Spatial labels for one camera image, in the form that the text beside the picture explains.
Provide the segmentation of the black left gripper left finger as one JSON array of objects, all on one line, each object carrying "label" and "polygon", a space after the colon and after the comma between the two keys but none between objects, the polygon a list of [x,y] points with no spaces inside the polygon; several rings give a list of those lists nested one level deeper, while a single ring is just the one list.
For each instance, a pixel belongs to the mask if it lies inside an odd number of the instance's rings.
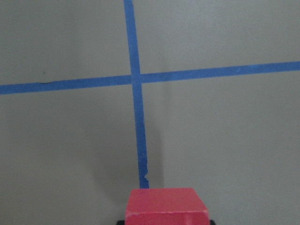
[{"label": "black left gripper left finger", "polygon": [[125,225],[125,221],[124,220],[118,220],[116,225]]}]

